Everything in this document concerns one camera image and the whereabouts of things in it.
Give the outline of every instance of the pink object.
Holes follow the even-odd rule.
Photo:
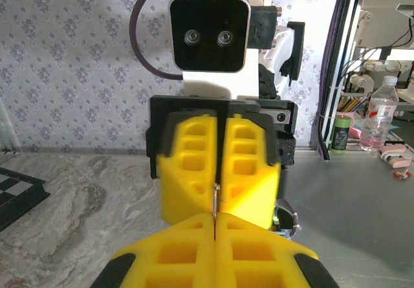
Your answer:
[[[406,153],[403,144],[393,144],[380,148],[381,159],[388,162],[393,168],[408,167],[411,164],[412,156]]]
[[[355,139],[361,138],[361,130],[356,127],[351,127],[349,129],[349,135]]]
[[[404,153],[405,151],[406,147],[403,144],[392,144],[380,148],[381,156],[387,155],[388,153]]]
[[[411,160],[412,158],[407,158],[407,157],[397,157],[395,159],[391,159],[388,163],[393,167],[393,168],[403,168],[403,167],[408,167],[411,164]]]

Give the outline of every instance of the pink liquid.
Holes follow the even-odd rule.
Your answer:
[[[373,151],[384,145],[384,139],[382,138],[368,138],[362,137],[360,140],[360,146],[363,150]]]

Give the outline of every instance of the gray table surface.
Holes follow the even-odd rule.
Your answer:
[[[0,166],[47,181],[51,196],[0,232],[0,287],[89,287],[120,248],[168,225],[146,157],[0,155]],[[287,199],[294,236],[342,288],[414,287],[414,182],[377,156],[324,162],[297,151]]]
[[[342,288],[414,287],[414,179],[393,172],[365,152],[330,162],[296,153],[287,199],[302,230],[293,240],[314,250]]]

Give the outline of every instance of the marble table surface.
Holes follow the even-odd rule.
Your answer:
[[[144,156],[4,154],[51,195],[0,232],[0,287],[89,287],[110,257],[168,225]]]

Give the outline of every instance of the plastic water bottle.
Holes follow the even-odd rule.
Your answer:
[[[366,151],[377,150],[386,141],[398,105],[397,80],[394,76],[386,76],[382,87],[371,97],[360,138],[360,146]]]

